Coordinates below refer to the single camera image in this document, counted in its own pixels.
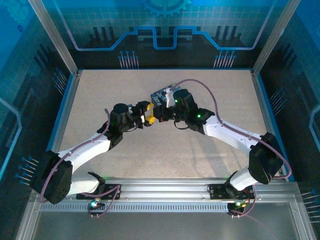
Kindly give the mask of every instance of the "gear graphic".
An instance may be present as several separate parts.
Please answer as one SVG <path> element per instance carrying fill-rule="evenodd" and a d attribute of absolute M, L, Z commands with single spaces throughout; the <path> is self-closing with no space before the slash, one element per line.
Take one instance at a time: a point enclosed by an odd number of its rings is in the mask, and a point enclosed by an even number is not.
<path fill-rule="evenodd" d="M 166 18 L 168 15 L 173 17 L 174 14 L 180 14 L 181 10 L 186 10 L 191 0 L 140 0 L 140 3 L 150 14 L 155 14 L 157 18 L 160 15 Z"/>
<path fill-rule="evenodd" d="M 11 17 L 18 24 L 23 24 L 29 14 L 27 0 L 0 0 L 0 7 L 5 6 Z"/>

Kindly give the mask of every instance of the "glass panel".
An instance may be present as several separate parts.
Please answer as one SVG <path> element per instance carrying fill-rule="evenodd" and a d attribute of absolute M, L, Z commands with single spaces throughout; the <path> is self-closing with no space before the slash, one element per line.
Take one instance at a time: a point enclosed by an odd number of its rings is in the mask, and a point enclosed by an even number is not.
<path fill-rule="evenodd" d="M 30 194 L 21 159 L 46 151 L 70 73 L 28 1 L 0 1 L 0 29 L 0 232 L 12 240 Z"/>
<path fill-rule="evenodd" d="M 320 2 L 301 1 L 261 71 L 297 181 L 319 183 Z"/>
<path fill-rule="evenodd" d="M 252 68 L 287 1 L 44 2 L 79 68 L 126 69 Z"/>

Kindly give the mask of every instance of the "black bracket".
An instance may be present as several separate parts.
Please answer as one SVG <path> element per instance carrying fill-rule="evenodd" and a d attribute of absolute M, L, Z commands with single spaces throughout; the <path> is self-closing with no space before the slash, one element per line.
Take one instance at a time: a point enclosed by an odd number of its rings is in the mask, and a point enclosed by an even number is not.
<path fill-rule="evenodd" d="M 210 200 L 247 200 L 248 195 L 250 199 L 254 199 L 255 197 L 252 186 L 248 186 L 242 191 L 235 192 L 235 198 L 231 198 L 230 194 L 227 193 L 225 184 L 209 184 L 207 190 L 210 194 Z"/>
<path fill-rule="evenodd" d="M 116 187 L 118 185 L 120 185 L 120 184 L 105 184 L 103 193 L 113 189 L 114 187 Z M 109 194 L 104 195 L 104 196 L 102 196 L 100 198 L 101 198 L 101 200 L 112 200 L 114 198 L 115 192 L 116 192 L 116 190 L 114 190 L 114 191 L 110 192 Z M 121 185 L 120 185 L 118 193 L 116 194 L 115 200 L 119 200 L 120 199 L 120 193 L 121 193 Z M 79 194 L 76 195 L 76 199 L 78 199 L 78 200 L 93 200 L 93 199 L 95 199 L 95 197 L 84 196 L 81 193 L 79 193 Z"/>

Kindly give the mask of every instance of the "beige work surface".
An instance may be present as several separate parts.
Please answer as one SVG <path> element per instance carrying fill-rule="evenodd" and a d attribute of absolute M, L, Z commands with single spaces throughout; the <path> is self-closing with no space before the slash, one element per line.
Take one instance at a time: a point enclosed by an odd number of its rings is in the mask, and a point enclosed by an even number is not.
<path fill-rule="evenodd" d="M 215 95 L 222 119 L 254 133 L 266 127 L 249 70 L 84 70 L 76 91 L 60 150 L 90 138 L 117 103 L 151 101 L 150 94 L 183 79 L 203 81 Z M 214 110 L 207 90 L 196 82 L 181 85 L 199 108 Z M 123 134 L 111 151 L 96 156 L 78 171 L 103 177 L 223 177 L 249 164 L 239 150 L 173 121 Z"/>

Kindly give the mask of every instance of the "enclosure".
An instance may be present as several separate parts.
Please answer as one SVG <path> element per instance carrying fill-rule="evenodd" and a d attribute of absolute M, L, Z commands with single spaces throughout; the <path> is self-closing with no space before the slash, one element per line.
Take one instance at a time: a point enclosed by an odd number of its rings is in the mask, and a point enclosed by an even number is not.
<path fill-rule="evenodd" d="M 319 1 L 17 0 L 0 12 L 1 239 L 319 238 Z M 105 108 L 151 101 L 184 79 L 212 90 L 224 121 L 274 134 L 290 163 L 288 179 L 256 184 L 248 217 L 232 219 L 207 188 L 248 157 L 157 120 L 75 172 L 121 184 L 103 217 L 75 196 L 40 203 L 26 161 L 90 138 Z M 180 87 L 215 112 L 203 86 Z"/>

